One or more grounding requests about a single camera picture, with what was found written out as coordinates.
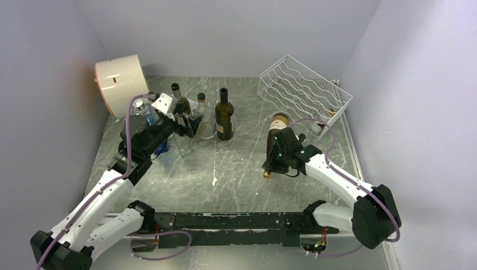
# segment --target wire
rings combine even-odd
[[[296,123],[298,122],[302,122],[302,121],[306,121],[306,120],[310,120],[310,121],[316,121],[316,122],[319,122],[323,125],[325,125],[331,132],[331,134],[333,135],[333,142],[331,143],[330,147],[328,147],[328,149],[326,149],[325,151],[325,162],[326,162],[326,165],[328,167],[330,167],[330,169],[332,169],[336,174],[338,174],[339,176],[343,177],[344,179],[348,180],[350,183],[352,183],[353,185],[355,185],[356,187],[358,187],[359,189],[361,189],[362,191],[364,191],[366,194],[368,194],[373,200],[376,201],[376,203],[383,209],[383,211],[386,213],[386,215],[388,215],[389,219],[391,220],[393,226],[394,226],[394,230],[396,231],[396,238],[394,239],[386,239],[387,242],[397,242],[399,241],[400,237],[401,237],[401,232],[399,230],[399,225],[398,225],[398,222],[396,221],[396,219],[393,217],[392,213],[389,211],[389,209],[386,207],[386,205],[383,204],[383,202],[381,200],[379,200],[371,191],[367,190],[366,188],[364,188],[363,186],[361,186],[360,184],[358,184],[358,182],[356,182],[355,180],[349,178],[347,175],[345,175],[344,173],[342,173],[340,170],[336,169],[334,166],[332,166],[330,164],[330,159],[328,158],[328,155],[331,151],[331,149],[335,146],[336,142],[338,141],[338,137],[336,135],[336,132],[334,131],[334,129],[331,128],[331,126],[326,122],[326,121],[323,121],[323,120],[320,120],[320,119],[314,119],[314,118],[303,118],[303,119],[299,119],[297,121],[294,121],[293,123],[291,123],[289,125],[289,127],[292,127],[293,125],[295,125]],[[349,254],[353,254],[355,253],[356,251],[358,251],[360,248],[362,247],[362,245],[360,245],[359,247],[357,247],[356,249],[350,251],[350,252],[346,252],[346,253],[342,253],[342,254],[333,254],[333,255],[326,255],[325,254],[320,254],[319,256],[321,257],[328,257],[328,258],[336,258],[336,257],[342,257],[342,256],[346,256],[346,255],[349,255]]]
[[[164,236],[164,235],[175,235],[175,234],[178,234],[178,233],[183,234],[183,235],[187,235],[189,237],[189,243],[187,243],[187,245],[181,251],[179,251],[179,252],[177,252],[177,253],[175,253],[171,256],[162,257],[162,258],[148,258],[148,257],[139,256],[136,253],[134,253],[132,241],[129,244],[129,247],[131,249],[131,255],[138,258],[138,259],[141,259],[141,260],[155,260],[155,261],[157,261],[157,260],[167,260],[167,259],[172,259],[174,257],[177,257],[177,256],[181,255],[182,253],[186,252],[186,250],[192,244],[192,236],[191,236],[190,233],[188,233],[186,231],[160,232],[160,233],[153,233],[153,234],[150,234],[150,235],[129,235],[129,236],[133,236],[133,237],[156,237],[156,236]]]
[[[63,237],[63,235],[65,235],[65,233],[67,233],[67,231],[69,231],[69,228],[71,228],[71,226],[73,225],[73,223],[83,214],[83,212],[85,211],[86,208],[88,208],[88,206],[96,199],[96,197],[100,194],[102,194],[102,192],[107,189],[109,186],[111,186],[112,184],[114,184],[116,181],[120,180],[120,179],[123,179],[123,178],[127,178],[129,176],[129,174],[131,173],[131,162],[132,162],[132,154],[131,154],[131,124],[129,122],[129,117],[131,116],[131,107],[133,105],[133,102],[138,99],[138,98],[142,98],[142,97],[146,97],[146,98],[150,98],[150,99],[155,99],[156,95],[154,94],[138,94],[137,96],[134,96],[129,104],[128,104],[128,108],[127,108],[127,111],[126,111],[126,148],[127,148],[127,155],[128,155],[128,161],[127,161],[127,169],[126,169],[126,172],[121,175],[121,176],[118,176],[116,178],[114,178],[113,180],[107,182],[104,186],[102,186],[100,188],[100,190],[96,191],[95,193],[93,193],[93,195],[91,197],[89,197],[89,199],[78,209],[78,211],[73,215],[73,217],[70,219],[70,222],[68,222],[65,226],[65,228],[61,229],[60,233],[58,233],[58,235],[53,239],[53,241],[51,241],[51,243],[48,245],[48,247],[46,248],[46,250],[44,251],[43,255],[41,256],[40,260],[38,260],[38,263],[37,263],[37,267],[36,267],[36,270],[40,270],[46,257],[48,256],[48,254],[50,253],[50,251],[53,249],[53,246],[58,242],[58,240],[60,238]]]
[[[286,173],[285,173],[285,175],[288,176],[288,177],[291,177],[291,178],[295,178],[295,177],[298,177],[300,175],[300,172],[297,170],[296,175],[289,175],[289,174],[286,174]]]
[[[167,140],[165,140],[165,142],[163,144],[164,144],[164,146],[163,146],[163,148],[161,148],[161,151],[159,151],[159,153],[157,153],[157,155],[153,159],[151,159],[151,161],[156,160],[159,157],[159,155],[164,152],[164,149],[167,147]]]

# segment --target bottle cap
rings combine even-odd
[[[133,104],[135,108],[141,108],[143,105],[144,105],[144,102],[140,98],[136,99]]]
[[[205,101],[205,94],[204,93],[198,93],[197,94],[197,99],[199,102],[204,102]]]
[[[170,85],[172,91],[177,91],[179,90],[179,84],[178,83],[173,83]]]

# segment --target dark green wine bottle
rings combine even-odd
[[[227,88],[220,89],[220,102],[215,106],[215,122],[217,137],[228,141],[233,137],[235,121],[233,119],[233,105],[228,102]]]

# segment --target wine bottle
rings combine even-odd
[[[233,120],[233,105],[228,102],[228,89],[220,89],[220,102],[215,106],[215,123],[217,137],[228,141],[233,137],[235,121]]]
[[[172,93],[174,94],[174,97],[177,98],[177,103],[178,104],[184,104],[186,109],[184,113],[188,114],[189,116],[191,115],[191,104],[189,103],[189,100],[186,97],[183,97],[181,94],[181,89],[179,87],[178,83],[173,83],[171,84],[171,89]]]
[[[280,131],[280,129],[284,129],[288,126],[288,116],[282,112],[276,113],[272,118],[272,123],[270,124],[270,128],[268,130],[268,137],[267,137],[267,160],[270,157],[273,149],[273,144],[275,143],[275,134]],[[264,178],[270,178],[270,174],[272,170],[270,167],[265,166],[263,171]]]

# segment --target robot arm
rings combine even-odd
[[[333,162],[327,163],[321,150],[313,145],[303,147],[305,136],[300,134],[297,137],[291,128],[280,130],[275,139],[272,155],[265,161],[264,166],[271,168],[272,172],[282,174],[287,173],[291,167],[299,173],[311,176],[333,190],[349,206],[331,205],[321,200],[311,204],[308,211],[313,211],[318,225],[352,232],[363,246],[369,249],[377,247],[395,232],[395,227],[384,209],[363,190],[366,189],[386,206],[398,227],[401,226],[393,195],[386,186],[374,187],[356,179]]]

